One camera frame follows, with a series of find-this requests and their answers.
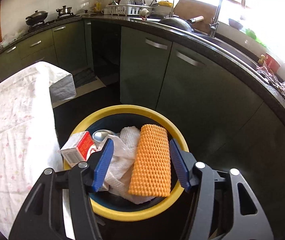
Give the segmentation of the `red white milk carton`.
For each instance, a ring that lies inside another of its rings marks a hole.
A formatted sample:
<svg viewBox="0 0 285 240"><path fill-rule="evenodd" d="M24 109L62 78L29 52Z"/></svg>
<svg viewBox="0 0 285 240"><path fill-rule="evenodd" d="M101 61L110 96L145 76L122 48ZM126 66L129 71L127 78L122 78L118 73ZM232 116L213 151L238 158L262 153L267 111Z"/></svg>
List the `red white milk carton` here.
<svg viewBox="0 0 285 240"><path fill-rule="evenodd" d="M97 151L97 147L88 131L72 134L60 152L70 167L87 161L90 155Z"/></svg>

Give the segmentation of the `green kitchen cabinets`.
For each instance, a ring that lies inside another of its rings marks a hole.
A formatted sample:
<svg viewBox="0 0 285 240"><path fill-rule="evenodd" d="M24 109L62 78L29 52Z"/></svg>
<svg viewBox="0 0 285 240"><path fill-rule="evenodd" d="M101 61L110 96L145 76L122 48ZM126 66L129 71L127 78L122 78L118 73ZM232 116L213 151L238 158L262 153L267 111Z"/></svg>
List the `green kitchen cabinets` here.
<svg viewBox="0 0 285 240"><path fill-rule="evenodd" d="M214 168L285 177L285 99L208 38L157 24L57 23L2 51L0 80L39 61L117 82L121 103L168 117L196 158Z"/></svg>

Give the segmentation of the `floral white tablecloth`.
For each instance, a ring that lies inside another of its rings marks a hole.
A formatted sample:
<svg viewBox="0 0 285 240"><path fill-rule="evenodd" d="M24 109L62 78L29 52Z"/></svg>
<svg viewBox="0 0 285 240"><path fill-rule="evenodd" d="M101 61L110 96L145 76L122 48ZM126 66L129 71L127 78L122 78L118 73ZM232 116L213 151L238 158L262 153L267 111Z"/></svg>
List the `floral white tablecloth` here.
<svg viewBox="0 0 285 240"><path fill-rule="evenodd" d="M63 169L53 103L76 96L71 73L40 61L0 83L0 232L48 167Z"/></svg>

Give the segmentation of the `wooden cutting board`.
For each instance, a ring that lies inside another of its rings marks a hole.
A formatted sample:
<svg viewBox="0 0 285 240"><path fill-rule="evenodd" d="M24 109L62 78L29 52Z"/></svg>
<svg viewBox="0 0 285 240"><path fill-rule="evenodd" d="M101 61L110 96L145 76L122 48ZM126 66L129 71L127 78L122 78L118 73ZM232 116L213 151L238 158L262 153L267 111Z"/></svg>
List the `wooden cutting board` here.
<svg viewBox="0 0 285 240"><path fill-rule="evenodd" d="M215 15L216 6L195 0L179 0L177 5L174 7L173 12L175 15L178 15L180 18L185 20L203 16L204 19L202 21L196 22L192 26L198 31L209 34L209 24Z"/></svg>

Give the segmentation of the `orange foam net sleeve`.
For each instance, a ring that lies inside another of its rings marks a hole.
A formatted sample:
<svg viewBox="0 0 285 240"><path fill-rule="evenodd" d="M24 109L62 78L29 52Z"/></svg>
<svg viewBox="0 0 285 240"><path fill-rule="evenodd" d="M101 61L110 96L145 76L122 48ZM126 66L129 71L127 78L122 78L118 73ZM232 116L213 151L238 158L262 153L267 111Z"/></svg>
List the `orange foam net sleeve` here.
<svg viewBox="0 0 285 240"><path fill-rule="evenodd" d="M171 192L171 159L167 130L143 125L128 193L142 197L168 197Z"/></svg>

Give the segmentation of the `black pan by sink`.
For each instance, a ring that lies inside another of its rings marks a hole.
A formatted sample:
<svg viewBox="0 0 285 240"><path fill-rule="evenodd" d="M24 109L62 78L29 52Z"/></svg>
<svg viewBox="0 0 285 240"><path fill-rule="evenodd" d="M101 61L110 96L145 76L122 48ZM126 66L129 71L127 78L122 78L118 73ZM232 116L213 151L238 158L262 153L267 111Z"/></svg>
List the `black pan by sink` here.
<svg viewBox="0 0 285 240"><path fill-rule="evenodd" d="M167 18L163 18L162 20L160 20L159 23L192 33L194 32L194 28L192 25L194 23L201 22L203 20L204 20L204 16L197 16L194 18L190 18L188 20L184 20L179 17L167 17Z"/></svg>

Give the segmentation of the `red cola can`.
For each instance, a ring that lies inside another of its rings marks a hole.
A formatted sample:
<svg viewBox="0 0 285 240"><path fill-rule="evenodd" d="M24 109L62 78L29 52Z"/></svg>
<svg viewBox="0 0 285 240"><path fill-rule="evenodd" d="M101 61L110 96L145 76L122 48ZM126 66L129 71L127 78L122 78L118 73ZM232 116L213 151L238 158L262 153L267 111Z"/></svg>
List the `red cola can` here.
<svg viewBox="0 0 285 240"><path fill-rule="evenodd" d="M108 135L114 135L117 136L116 133L107 130L107 129L99 129L97 131L95 131L91 137L95 143L95 145L98 147L100 145L100 143L108 136Z"/></svg>

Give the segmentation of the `steel pot on stove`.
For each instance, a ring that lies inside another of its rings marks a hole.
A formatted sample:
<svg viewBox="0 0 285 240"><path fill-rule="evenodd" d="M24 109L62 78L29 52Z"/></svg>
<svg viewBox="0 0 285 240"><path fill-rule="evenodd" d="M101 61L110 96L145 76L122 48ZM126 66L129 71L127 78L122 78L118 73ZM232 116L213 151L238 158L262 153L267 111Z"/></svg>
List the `steel pot on stove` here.
<svg viewBox="0 0 285 240"><path fill-rule="evenodd" d="M58 13L58 18L73 15L71 9L72 7L68 7L67 5L64 5L62 8L56 9L56 12Z"/></svg>

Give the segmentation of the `black wok on stove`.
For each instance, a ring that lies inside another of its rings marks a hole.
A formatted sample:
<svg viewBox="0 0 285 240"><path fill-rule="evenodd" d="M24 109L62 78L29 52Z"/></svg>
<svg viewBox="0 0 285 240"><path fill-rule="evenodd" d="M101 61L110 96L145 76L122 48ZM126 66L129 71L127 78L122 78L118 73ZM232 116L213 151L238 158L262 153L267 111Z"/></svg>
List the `black wok on stove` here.
<svg viewBox="0 0 285 240"><path fill-rule="evenodd" d="M38 11L36 10L34 12L34 14L27 16L27 18L25 18L25 22L28 26L34 26L38 23L44 23L45 19L48 16L48 12L47 11Z"/></svg>

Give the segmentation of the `chrome kitchen faucet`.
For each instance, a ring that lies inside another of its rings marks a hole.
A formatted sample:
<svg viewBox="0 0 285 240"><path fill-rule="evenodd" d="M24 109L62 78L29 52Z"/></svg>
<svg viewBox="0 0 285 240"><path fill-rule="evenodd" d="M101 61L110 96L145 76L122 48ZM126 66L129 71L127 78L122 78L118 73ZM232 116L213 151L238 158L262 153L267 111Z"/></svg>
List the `chrome kitchen faucet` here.
<svg viewBox="0 0 285 240"><path fill-rule="evenodd" d="M214 14L213 18L211 19L211 23L209 24L210 25L209 36L211 36L211 37L215 36L218 25L219 25L218 18L219 18L219 14L220 14L221 7L222 7L222 2L223 2L223 0L219 0L218 6L215 10L215 14ZM245 0L241 0L241 6L243 9L245 8Z"/></svg>

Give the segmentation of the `white dish rack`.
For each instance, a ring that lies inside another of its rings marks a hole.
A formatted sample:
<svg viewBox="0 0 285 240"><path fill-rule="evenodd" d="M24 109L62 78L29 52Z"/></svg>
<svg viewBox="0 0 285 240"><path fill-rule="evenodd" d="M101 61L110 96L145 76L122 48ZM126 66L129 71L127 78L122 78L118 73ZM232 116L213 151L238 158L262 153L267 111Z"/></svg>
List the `white dish rack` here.
<svg viewBox="0 0 285 240"><path fill-rule="evenodd" d="M107 5L102 13L105 15L124 15L124 16L139 16L143 11L148 17L152 13L152 7L147 6L145 0L120 0L113 1L111 5Z"/></svg>

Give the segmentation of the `white paper towel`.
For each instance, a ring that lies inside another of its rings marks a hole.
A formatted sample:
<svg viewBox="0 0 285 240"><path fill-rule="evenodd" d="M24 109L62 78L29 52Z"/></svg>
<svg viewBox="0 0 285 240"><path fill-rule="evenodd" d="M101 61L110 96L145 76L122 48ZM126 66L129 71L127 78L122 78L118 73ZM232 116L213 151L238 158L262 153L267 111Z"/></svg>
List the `white paper towel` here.
<svg viewBox="0 0 285 240"><path fill-rule="evenodd" d="M125 127L119 136L109 134L98 146L98 150L101 150L107 139L111 139L114 143L114 153L103 186L107 187L111 194L120 196L134 204L142 204L154 198L128 193L139 138L140 130L138 128Z"/></svg>

